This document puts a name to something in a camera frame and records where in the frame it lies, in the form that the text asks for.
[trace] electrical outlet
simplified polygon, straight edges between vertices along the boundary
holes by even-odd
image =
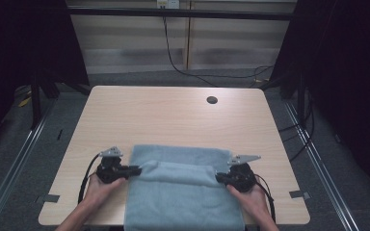
[[[157,9],[167,9],[168,0],[157,0]]]
[[[179,9],[179,0],[168,0],[168,9]]]

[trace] person's right hand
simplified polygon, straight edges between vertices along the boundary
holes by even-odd
[[[278,230],[267,208],[266,194],[258,185],[254,185],[249,192],[239,192],[231,185],[226,187],[262,230]]]

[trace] hand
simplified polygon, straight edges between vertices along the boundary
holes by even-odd
[[[226,187],[262,230],[278,230],[267,208],[266,194],[258,185],[254,185],[249,192],[239,192],[231,185]]]
[[[125,178],[121,177],[110,184],[104,184],[98,178],[97,174],[93,173],[90,176],[89,186],[82,202],[89,203],[93,206],[94,210],[97,210],[106,201],[111,192],[121,186],[125,181]]]

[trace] light wood tabletop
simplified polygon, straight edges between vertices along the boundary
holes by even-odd
[[[216,104],[207,102],[209,96]],[[127,165],[135,144],[228,149],[233,155],[260,155],[254,173],[269,184],[278,224],[305,224],[304,200],[289,192],[299,186],[287,159],[263,91],[252,89],[99,86],[81,114],[39,222],[58,225],[75,208],[83,176],[95,154],[116,145]],[[92,172],[100,158],[92,165]],[[127,184],[114,192],[88,224],[123,225]],[[246,224],[252,220],[245,216]]]

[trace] towel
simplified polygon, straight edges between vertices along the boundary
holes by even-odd
[[[135,145],[125,210],[125,231],[242,231],[238,201],[216,172],[227,172],[228,150],[200,147]]]

